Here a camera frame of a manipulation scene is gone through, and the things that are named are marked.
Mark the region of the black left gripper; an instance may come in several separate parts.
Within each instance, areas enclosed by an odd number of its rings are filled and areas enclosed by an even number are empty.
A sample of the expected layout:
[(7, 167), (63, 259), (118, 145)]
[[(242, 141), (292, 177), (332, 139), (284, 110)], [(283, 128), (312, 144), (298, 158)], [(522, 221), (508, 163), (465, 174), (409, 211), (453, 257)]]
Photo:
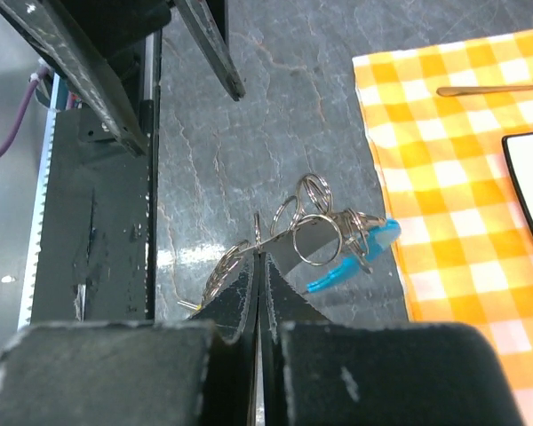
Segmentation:
[(0, 12), (44, 48), (116, 141), (135, 156), (146, 154), (149, 142), (105, 59), (114, 60), (167, 25), (174, 6), (227, 94), (233, 101), (242, 99), (243, 81), (228, 45), (227, 0), (0, 0)]

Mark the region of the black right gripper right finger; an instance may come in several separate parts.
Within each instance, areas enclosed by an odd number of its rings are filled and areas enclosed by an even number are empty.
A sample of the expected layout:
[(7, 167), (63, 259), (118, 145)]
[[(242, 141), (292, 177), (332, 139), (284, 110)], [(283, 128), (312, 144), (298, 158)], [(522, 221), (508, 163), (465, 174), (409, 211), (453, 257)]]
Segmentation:
[(329, 321), (260, 260), (269, 425), (520, 425), (497, 355), (462, 323)]

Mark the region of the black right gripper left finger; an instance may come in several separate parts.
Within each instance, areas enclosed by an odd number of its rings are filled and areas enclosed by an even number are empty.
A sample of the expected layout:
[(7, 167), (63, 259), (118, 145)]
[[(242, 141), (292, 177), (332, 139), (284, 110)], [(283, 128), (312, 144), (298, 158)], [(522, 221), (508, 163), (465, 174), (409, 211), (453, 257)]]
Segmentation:
[(260, 262), (182, 321), (45, 322), (0, 354), (0, 425), (252, 425)]

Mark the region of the blue key tag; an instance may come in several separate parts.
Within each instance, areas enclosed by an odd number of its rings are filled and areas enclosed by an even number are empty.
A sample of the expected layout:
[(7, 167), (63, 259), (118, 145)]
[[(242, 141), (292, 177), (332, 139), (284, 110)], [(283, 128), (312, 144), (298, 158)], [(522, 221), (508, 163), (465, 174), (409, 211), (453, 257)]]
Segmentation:
[(371, 225), (362, 237), (347, 244), (350, 254), (341, 260), (338, 267), (306, 285), (305, 294), (318, 293), (336, 287), (352, 279), (359, 272), (372, 273), (371, 263), (391, 248), (401, 233), (400, 224), (391, 218), (386, 219), (383, 225)]

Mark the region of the orange white checkered cloth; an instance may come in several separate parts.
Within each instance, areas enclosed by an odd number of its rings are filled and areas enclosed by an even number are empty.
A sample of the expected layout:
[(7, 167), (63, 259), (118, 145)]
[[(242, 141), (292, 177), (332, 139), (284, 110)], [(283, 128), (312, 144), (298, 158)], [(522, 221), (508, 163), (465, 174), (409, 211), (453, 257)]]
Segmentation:
[(533, 237), (502, 138), (533, 131), (533, 91), (441, 97), (439, 87), (533, 84), (533, 29), (355, 57), (355, 90), (415, 321), (477, 327), (533, 425)]

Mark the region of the gold fork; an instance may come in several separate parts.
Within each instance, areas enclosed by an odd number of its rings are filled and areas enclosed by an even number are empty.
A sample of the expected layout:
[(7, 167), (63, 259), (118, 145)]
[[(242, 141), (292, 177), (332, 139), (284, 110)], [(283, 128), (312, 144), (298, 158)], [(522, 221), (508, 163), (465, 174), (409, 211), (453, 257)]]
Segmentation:
[(490, 94), (514, 91), (533, 91), (533, 84), (527, 85), (498, 85), (498, 86), (450, 86), (439, 87), (436, 93), (441, 97), (458, 97), (476, 94)]

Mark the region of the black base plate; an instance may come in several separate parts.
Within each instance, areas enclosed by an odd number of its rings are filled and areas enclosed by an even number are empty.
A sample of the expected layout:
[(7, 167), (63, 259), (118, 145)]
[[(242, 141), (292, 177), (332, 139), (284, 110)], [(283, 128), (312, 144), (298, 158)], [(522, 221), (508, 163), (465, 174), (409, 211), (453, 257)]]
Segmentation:
[(30, 320), (147, 320), (150, 158), (80, 140), (81, 121), (56, 118)]

